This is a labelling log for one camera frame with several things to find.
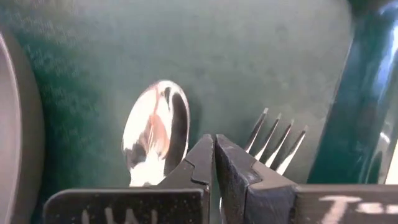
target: silver spoon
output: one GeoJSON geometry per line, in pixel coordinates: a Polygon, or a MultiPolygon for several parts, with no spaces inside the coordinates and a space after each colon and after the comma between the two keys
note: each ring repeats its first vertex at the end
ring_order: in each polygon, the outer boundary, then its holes
{"type": "Polygon", "coordinates": [[[130,187],[157,185],[187,154],[188,100],[181,87],[161,80],[148,87],[132,107],[122,151],[130,187]]]}

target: silver fork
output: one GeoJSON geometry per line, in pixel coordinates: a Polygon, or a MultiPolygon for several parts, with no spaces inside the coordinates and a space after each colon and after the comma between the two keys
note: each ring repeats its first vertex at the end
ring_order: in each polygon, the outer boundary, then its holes
{"type": "MultiPolygon", "coordinates": [[[[254,144],[254,141],[256,140],[261,127],[264,123],[264,120],[267,116],[268,108],[265,108],[262,114],[260,115],[259,119],[257,120],[256,124],[254,125],[254,128],[249,136],[248,143],[245,145],[243,148],[247,153],[253,154],[253,149],[252,146],[254,144]]],[[[275,133],[275,130],[278,126],[278,123],[282,117],[282,114],[279,113],[277,119],[275,120],[274,124],[271,126],[271,129],[269,130],[264,144],[261,147],[260,151],[254,155],[254,158],[256,158],[258,161],[260,159],[265,159],[265,165],[276,171],[278,174],[283,175],[286,171],[286,168],[289,166],[290,162],[292,161],[295,153],[299,149],[301,143],[304,140],[304,137],[308,131],[308,126],[305,126],[302,132],[299,134],[298,138],[296,141],[293,143],[291,147],[286,147],[285,150],[280,150],[282,146],[285,143],[285,140],[287,136],[290,133],[290,130],[292,129],[294,120],[290,122],[290,124],[286,127],[283,135],[280,137],[278,140],[277,144],[275,147],[272,149],[267,148],[269,141],[271,140],[271,137],[275,133]]],[[[224,212],[223,212],[223,206],[222,206],[222,198],[220,199],[220,212],[221,212],[221,217],[224,222],[224,212]]]]}

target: fork tines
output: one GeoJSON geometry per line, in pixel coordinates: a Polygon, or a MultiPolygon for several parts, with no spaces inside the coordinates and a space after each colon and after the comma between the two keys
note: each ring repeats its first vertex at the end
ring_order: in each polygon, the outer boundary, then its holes
{"type": "MultiPolygon", "coordinates": [[[[254,125],[254,129],[250,134],[250,137],[248,139],[248,143],[246,144],[246,147],[244,150],[247,153],[252,154],[252,146],[254,144],[254,141],[256,140],[257,136],[259,135],[259,132],[261,130],[261,127],[264,123],[264,120],[267,116],[268,108],[264,110],[264,112],[260,115],[259,119],[257,120],[257,123],[254,125]]],[[[297,152],[297,149],[300,147],[302,141],[304,140],[304,137],[308,131],[308,126],[304,127],[302,132],[299,134],[298,138],[295,140],[293,145],[291,147],[284,147],[285,140],[287,139],[287,136],[290,133],[290,130],[292,129],[294,120],[291,120],[290,124],[285,128],[283,135],[279,138],[277,144],[273,148],[267,147],[269,144],[269,141],[273,137],[275,130],[278,126],[278,123],[282,117],[282,114],[279,114],[278,117],[276,118],[274,124],[272,125],[270,131],[268,132],[264,144],[261,147],[261,150],[256,153],[254,156],[258,161],[260,160],[265,160],[265,165],[269,167],[272,170],[275,170],[278,174],[283,174],[287,168],[287,166],[290,164],[292,161],[295,153],[297,152]]]]}

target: spoon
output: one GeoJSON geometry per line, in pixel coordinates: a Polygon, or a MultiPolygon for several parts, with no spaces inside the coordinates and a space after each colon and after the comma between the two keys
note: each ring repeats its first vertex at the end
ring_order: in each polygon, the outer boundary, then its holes
{"type": "Polygon", "coordinates": [[[187,154],[190,112],[181,87],[161,80],[132,107],[124,128],[122,152],[130,187],[159,184],[187,154]]]}

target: teal background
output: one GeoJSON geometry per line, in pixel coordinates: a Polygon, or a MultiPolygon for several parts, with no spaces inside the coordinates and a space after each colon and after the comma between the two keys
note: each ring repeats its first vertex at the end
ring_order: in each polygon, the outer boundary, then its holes
{"type": "MultiPolygon", "coordinates": [[[[44,108],[33,223],[59,190],[127,187],[124,123],[158,79],[186,91],[191,146],[205,133],[243,145],[264,107],[267,127],[282,113],[279,133],[291,118],[292,138],[308,125],[285,174],[305,182],[353,39],[343,0],[2,0],[0,19],[30,59],[44,108]]],[[[217,188],[213,197],[218,223],[217,188]]]]}

